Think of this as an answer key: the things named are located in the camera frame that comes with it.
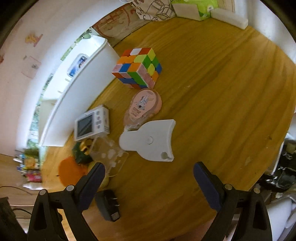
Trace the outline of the multicoloured puzzle cube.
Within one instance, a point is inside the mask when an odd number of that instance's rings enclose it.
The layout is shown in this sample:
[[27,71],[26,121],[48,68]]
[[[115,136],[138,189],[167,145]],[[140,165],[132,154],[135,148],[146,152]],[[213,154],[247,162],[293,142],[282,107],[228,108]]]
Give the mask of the multicoloured puzzle cube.
[[153,89],[161,71],[152,48],[134,48],[124,51],[111,73],[130,88]]

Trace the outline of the orange round stool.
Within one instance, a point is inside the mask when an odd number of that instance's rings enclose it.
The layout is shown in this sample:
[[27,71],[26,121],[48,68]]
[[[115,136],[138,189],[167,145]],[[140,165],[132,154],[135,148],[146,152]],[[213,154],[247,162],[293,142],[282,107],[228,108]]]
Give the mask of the orange round stool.
[[62,160],[58,167],[59,180],[65,187],[76,185],[80,178],[87,175],[87,173],[87,166],[77,164],[73,156]]

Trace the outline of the black power adapter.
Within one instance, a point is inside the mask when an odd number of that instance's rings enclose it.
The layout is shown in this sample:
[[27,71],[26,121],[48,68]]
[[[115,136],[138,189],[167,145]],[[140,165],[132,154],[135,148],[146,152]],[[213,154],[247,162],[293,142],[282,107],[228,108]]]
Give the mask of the black power adapter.
[[96,205],[106,221],[115,222],[120,219],[119,203],[113,190],[103,190],[95,194]]

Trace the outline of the green perfume bottle gold cap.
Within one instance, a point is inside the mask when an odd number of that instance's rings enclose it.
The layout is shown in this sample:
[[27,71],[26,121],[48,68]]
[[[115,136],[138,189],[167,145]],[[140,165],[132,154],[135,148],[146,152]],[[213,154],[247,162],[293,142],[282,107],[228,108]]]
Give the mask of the green perfume bottle gold cap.
[[93,161],[92,157],[90,156],[92,143],[92,138],[86,138],[74,145],[72,149],[72,154],[78,165],[87,165]]

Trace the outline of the white plastic holder piece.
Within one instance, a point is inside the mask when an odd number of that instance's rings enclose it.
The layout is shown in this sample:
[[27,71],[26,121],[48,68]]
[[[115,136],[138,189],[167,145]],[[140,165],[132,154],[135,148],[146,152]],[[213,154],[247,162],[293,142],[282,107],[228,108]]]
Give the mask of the white plastic holder piece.
[[148,161],[171,162],[174,160],[171,137],[175,125],[172,119],[149,121],[136,131],[123,132],[119,146],[125,151],[137,152]]

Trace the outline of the pink correction tape dispenser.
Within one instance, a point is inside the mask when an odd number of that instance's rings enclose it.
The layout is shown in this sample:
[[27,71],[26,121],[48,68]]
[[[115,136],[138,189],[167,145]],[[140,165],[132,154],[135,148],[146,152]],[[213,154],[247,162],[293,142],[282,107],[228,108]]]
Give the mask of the pink correction tape dispenser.
[[138,130],[149,118],[155,116],[162,107],[161,96],[153,89],[140,90],[131,100],[123,119],[124,131]]

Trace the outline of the pink drawing paper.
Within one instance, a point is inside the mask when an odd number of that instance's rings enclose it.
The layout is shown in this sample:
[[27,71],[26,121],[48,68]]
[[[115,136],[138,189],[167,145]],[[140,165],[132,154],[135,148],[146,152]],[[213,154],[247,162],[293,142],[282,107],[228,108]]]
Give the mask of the pink drawing paper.
[[32,56],[23,58],[21,73],[28,78],[33,79],[41,66],[41,62]]

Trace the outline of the white plastic storage bin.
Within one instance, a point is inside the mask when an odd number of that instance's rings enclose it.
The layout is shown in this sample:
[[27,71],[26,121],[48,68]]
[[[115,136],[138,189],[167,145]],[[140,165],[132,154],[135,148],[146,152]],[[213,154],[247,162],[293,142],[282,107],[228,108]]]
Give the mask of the white plastic storage bin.
[[118,54],[107,39],[94,36],[91,40],[98,40],[99,47],[92,48],[94,52],[72,77],[57,98],[45,125],[39,128],[40,146],[64,146],[74,130],[75,120],[115,78],[111,71],[119,59]]

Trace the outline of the yellow pony sticker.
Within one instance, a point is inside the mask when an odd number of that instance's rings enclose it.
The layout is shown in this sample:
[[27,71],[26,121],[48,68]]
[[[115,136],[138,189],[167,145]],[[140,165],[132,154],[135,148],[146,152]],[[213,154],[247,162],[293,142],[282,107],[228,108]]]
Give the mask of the yellow pony sticker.
[[27,37],[25,37],[25,43],[32,44],[33,47],[36,47],[36,45],[42,39],[42,37],[43,34],[41,34],[40,36],[36,36],[35,34],[29,34],[27,35]]

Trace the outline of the cartoon cardboard box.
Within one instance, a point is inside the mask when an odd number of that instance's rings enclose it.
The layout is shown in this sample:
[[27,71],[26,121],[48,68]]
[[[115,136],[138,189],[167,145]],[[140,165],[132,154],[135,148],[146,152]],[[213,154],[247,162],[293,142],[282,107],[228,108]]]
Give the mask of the cartoon cardboard box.
[[114,47],[147,23],[148,21],[139,18],[130,4],[125,4],[101,18],[92,28]]

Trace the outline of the green tissue pack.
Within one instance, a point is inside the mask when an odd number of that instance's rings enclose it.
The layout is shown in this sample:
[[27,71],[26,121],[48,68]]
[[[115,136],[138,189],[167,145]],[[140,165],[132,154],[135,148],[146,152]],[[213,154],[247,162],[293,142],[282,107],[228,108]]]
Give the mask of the green tissue pack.
[[171,1],[178,17],[202,21],[211,17],[210,11],[218,8],[216,0],[176,0]]

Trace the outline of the printed canvas bag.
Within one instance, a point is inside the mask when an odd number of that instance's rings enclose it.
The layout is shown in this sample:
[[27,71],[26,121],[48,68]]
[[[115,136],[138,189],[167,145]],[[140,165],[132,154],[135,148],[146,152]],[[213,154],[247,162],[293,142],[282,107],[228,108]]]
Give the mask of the printed canvas bag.
[[141,20],[166,21],[176,16],[170,0],[139,0],[130,5]]

